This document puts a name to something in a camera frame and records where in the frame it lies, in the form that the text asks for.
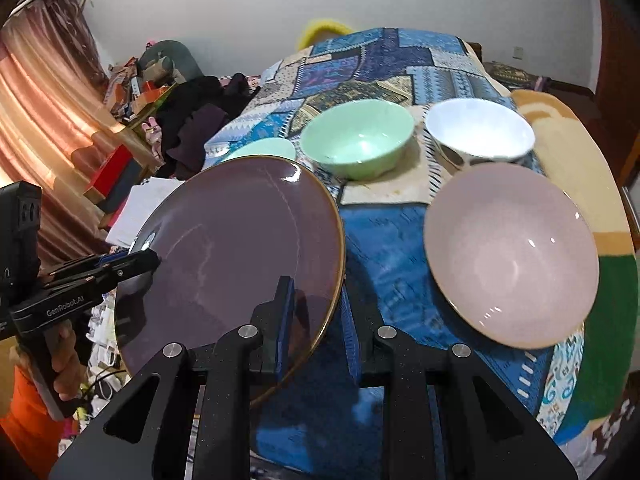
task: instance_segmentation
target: light green bowl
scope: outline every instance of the light green bowl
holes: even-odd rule
[[[351,180],[371,180],[395,167],[414,131],[400,105],[364,99],[321,113],[302,131],[300,149],[321,168]]]
[[[250,155],[273,155],[296,160],[296,147],[290,140],[281,137],[268,137],[267,139],[254,140],[239,150],[235,150],[225,160]]]

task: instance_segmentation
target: paper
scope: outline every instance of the paper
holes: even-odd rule
[[[181,180],[152,176],[139,186],[132,187],[120,216],[107,234],[107,243],[131,247],[151,213],[183,183]]]

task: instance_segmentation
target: pink curtain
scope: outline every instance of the pink curtain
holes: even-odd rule
[[[106,250],[102,212],[82,194],[118,145],[142,164],[153,161],[102,104],[98,69],[75,0],[37,0],[0,31],[0,186],[27,180],[42,188],[44,266]]]

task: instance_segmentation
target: bowl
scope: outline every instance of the bowl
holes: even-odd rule
[[[481,164],[457,173],[427,211],[424,240],[449,303],[499,343],[555,345],[593,306],[593,235],[569,197],[527,168]]]
[[[300,149],[324,170],[350,180],[371,180],[398,163],[414,132],[400,105],[377,99],[351,101],[314,118]]]
[[[225,160],[233,160],[241,156],[251,155],[272,155],[279,156],[280,158],[288,158],[289,160],[296,160],[296,147],[290,140],[281,137],[270,137],[268,139],[254,140],[254,142],[227,155]]]
[[[450,99],[424,121],[442,155],[459,170],[482,162],[517,162],[536,142],[533,129],[513,110],[485,99]]]

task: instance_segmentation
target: white wall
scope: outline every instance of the white wall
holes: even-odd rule
[[[104,73],[110,73],[109,65],[116,65],[116,60],[113,59],[111,54],[105,50],[99,41],[95,42],[95,49],[98,51],[98,61],[100,62],[100,66],[104,70]]]
[[[149,40],[183,42],[208,74],[259,74],[293,53],[313,18],[356,30],[413,27],[482,44],[485,60],[588,86],[590,0],[92,0],[85,15],[115,60],[142,53]],[[524,60],[511,59],[513,47]]]

